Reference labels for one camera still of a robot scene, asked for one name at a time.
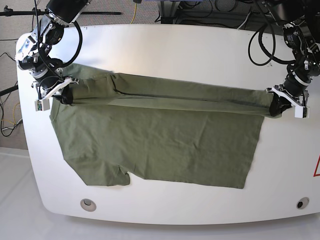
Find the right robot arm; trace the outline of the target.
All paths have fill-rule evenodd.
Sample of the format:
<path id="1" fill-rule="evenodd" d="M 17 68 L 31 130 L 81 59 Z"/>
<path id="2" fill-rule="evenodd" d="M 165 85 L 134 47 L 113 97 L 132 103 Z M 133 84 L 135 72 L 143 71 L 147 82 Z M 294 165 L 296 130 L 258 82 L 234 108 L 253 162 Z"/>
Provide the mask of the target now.
<path id="1" fill-rule="evenodd" d="M 83 35 L 77 18 L 81 12 L 90 4 L 89 0 L 51 0 L 46 5 L 47 13 L 41 19 L 37 19 L 35 29 L 24 41 L 17 52 L 15 60 L 21 70 L 29 71 L 35 79 L 37 93 L 40 98 L 41 89 L 52 91 L 54 87 L 65 81 L 62 70 L 71 65 L 78 57 Z M 52 46 L 58 44 L 64 29 L 74 24 L 77 29 L 79 42 L 73 57 L 63 62 L 58 58 L 49 57 Z"/>

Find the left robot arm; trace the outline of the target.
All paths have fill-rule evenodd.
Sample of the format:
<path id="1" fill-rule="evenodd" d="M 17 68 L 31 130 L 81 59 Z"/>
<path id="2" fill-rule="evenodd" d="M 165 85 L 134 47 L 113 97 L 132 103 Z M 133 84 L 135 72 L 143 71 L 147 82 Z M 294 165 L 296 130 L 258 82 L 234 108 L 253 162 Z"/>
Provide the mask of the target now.
<path id="1" fill-rule="evenodd" d="M 284 82 L 267 88 L 273 94 L 269 107 L 272 117 L 294 108 L 296 118 L 307 118 L 309 93 L 307 87 L 313 77 L 320 74 L 320 2 L 318 0 L 255 0 L 255 6 L 264 18 L 255 35 L 268 61 L 285 65 L 287 75 Z M 263 44 L 267 28 L 274 33 L 273 25 L 282 29 L 283 39 L 292 50 L 293 60 L 275 57 L 275 50 L 269 52 Z"/>

